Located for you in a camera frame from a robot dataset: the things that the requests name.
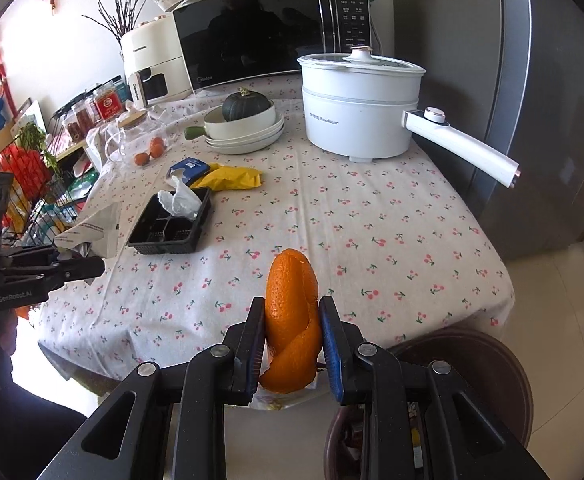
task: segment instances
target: green pumpkin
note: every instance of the green pumpkin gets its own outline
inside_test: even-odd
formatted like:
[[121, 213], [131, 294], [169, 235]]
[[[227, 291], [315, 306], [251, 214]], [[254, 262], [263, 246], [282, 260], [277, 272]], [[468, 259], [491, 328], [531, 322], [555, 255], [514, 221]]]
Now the green pumpkin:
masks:
[[263, 94], [252, 92], [247, 88], [239, 88], [239, 91], [230, 94], [224, 101], [221, 113], [226, 121], [237, 121], [260, 114], [272, 104]]

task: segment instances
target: brown trash bin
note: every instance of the brown trash bin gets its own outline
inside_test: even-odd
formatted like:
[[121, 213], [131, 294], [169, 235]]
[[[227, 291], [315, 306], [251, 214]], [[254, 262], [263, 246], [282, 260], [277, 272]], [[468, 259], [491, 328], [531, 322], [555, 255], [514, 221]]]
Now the brown trash bin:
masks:
[[[477, 330], [450, 327], [389, 349], [399, 360], [427, 366], [443, 360], [463, 377], [476, 394], [527, 446], [532, 433], [532, 390], [523, 366], [497, 339]], [[358, 406], [339, 409], [328, 430], [323, 456], [326, 480], [357, 479], [348, 460], [342, 432], [348, 420], [360, 417]]]

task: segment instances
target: microwave control panel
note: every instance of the microwave control panel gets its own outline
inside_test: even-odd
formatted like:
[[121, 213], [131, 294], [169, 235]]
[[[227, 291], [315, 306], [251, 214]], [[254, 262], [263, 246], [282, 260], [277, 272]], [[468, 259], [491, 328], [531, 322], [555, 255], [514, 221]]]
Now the microwave control panel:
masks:
[[368, 0], [335, 1], [341, 39], [339, 52], [349, 52], [352, 45], [371, 46]]

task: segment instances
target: yellow cloth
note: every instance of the yellow cloth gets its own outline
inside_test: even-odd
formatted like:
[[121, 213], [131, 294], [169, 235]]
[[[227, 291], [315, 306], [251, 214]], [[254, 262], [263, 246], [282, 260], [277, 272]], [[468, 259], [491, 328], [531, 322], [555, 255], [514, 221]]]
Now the yellow cloth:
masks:
[[209, 187], [212, 191], [229, 189], [253, 189], [261, 185], [261, 171], [254, 168], [234, 168], [220, 164], [208, 164], [210, 172], [190, 187]]

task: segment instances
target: lid knob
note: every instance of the lid knob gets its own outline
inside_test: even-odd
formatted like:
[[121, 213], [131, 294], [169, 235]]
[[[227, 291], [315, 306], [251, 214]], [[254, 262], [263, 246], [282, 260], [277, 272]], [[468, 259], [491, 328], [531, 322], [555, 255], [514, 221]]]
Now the lid knob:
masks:
[[425, 112], [423, 113], [423, 116], [427, 120], [432, 121], [433, 123], [442, 124], [446, 121], [445, 112], [443, 110], [439, 110], [438, 108], [434, 108], [432, 106], [428, 106], [427, 108], [425, 108]]
[[345, 61], [353, 61], [357, 63], [378, 63], [372, 57], [372, 47], [364, 45], [353, 45], [352, 53], [343, 58]]

